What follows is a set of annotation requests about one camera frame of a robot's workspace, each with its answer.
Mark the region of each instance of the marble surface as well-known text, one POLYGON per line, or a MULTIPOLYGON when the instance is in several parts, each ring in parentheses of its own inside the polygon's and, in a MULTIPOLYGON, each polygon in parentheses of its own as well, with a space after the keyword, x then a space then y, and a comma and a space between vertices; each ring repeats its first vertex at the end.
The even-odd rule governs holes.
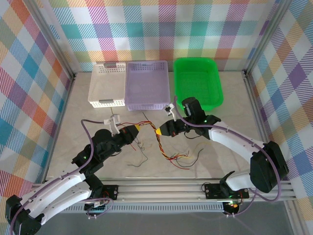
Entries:
MULTIPOLYGON (((171 97, 174 96, 174 74, 169 73, 171 97)), ((107 119, 114 114, 120 114, 122 122, 134 122, 145 120, 140 111, 128 111, 126 107, 93 108, 88 103, 88 91, 91 73, 78 73, 73 85, 61 130, 48 170, 48 177, 60 174, 71 160, 88 144, 88 138, 80 125, 83 118, 92 120, 107 119)), ((229 126, 256 140, 260 139, 252 107, 248 99, 244 81, 240 72, 220 72, 223 87, 224 102, 207 114, 213 114, 221 118, 229 126)), ((144 111, 147 118, 158 128, 165 121, 171 119, 164 111, 144 111)), ((101 124, 86 124, 91 136, 101 128, 101 124)), ((187 134, 196 136, 193 131, 187 134)), ((197 153, 203 148, 198 161, 189 170, 182 170, 173 166, 166 160, 159 148, 153 129, 143 126, 138 134, 138 139, 144 144, 144 153, 149 158, 141 167, 133 167, 128 164, 138 165, 145 157, 134 145, 124 146, 121 154, 110 157, 104 162, 104 167, 97 171, 98 177, 123 178, 123 177, 165 177, 165 178, 220 178, 232 170, 244 170, 249 168, 248 162, 223 145, 208 141, 205 138, 188 140, 183 134, 174 138, 161 136, 164 151, 168 156, 174 153, 186 153, 190 151, 193 158, 182 159, 181 165, 190 165, 197 153)))

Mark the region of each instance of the green plastic tray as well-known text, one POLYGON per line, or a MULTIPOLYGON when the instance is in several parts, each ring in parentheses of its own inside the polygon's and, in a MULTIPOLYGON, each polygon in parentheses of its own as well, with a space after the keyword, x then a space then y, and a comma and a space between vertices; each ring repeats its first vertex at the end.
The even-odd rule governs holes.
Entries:
POLYGON ((223 103, 219 71, 209 58, 179 58, 174 63, 175 94, 178 105, 188 97, 195 97, 205 111, 223 103))

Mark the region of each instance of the purple basket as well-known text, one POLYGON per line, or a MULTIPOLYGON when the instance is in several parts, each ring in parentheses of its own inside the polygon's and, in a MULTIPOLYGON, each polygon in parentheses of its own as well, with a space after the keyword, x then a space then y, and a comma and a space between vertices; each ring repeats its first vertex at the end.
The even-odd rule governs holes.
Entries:
POLYGON ((163 109, 169 103, 167 62, 128 62, 125 87, 125 104, 128 110, 163 109))

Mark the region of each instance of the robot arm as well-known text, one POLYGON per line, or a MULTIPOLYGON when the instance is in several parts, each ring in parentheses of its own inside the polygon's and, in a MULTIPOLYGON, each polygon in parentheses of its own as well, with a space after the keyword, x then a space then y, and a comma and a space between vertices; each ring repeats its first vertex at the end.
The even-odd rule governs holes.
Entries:
POLYGON ((183 119, 193 125, 187 125, 181 119, 177 121, 170 120, 156 130, 157 134, 174 137, 181 132, 194 130, 198 135, 208 140, 223 144, 250 163, 249 170, 240 172, 232 171, 221 179, 220 190, 224 193, 225 197, 229 197, 234 191, 238 191, 242 188, 252 187, 256 187, 258 190, 268 193, 277 185, 273 167, 264 153, 257 148, 256 145, 263 147, 262 149, 273 160, 280 179, 283 179, 288 174, 289 170, 285 159, 278 144, 275 142, 270 141, 269 143, 263 143, 234 131, 218 117, 213 115, 207 116, 201 108, 199 101, 194 97, 183 100, 182 104, 184 112, 187 115, 187 117, 183 119), (210 127, 202 127, 199 125, 209 125, 210 127))
POLYGON ((108 157, 114 156, 123 146, 132 143, 138 131, 137 125, 124 127, 113 137, 109 130, 97 131, 92 138, 93 156, 85 167, 78 171, 91 155, 90 144, 73 159, 67 169, 62 171, 63 176, 45 182, 22 198, 16 195, 8 198, 5 216, 9 224, 16 216, 13 225, 15 234, 33 235, 51 217, 65 208, 84 199, 103 198, 104 185, 94 173, 103 166, 108 157))

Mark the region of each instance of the colorful checkered wall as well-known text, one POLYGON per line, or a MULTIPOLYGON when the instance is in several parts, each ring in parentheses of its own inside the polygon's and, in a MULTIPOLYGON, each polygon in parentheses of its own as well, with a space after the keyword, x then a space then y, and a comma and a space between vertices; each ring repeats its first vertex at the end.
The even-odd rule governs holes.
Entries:
POLYGON ((242 70, 279 0, 37 0, 72 66, 210 57, 242 70))
POLYGON ((266 131, 281 146, 313 234, 313 0, 293 0, 252 75, 266 131))
POLYGON ((0 1, 0 234, 5 201, 41 179, 70 80, 22 0, 0 1))

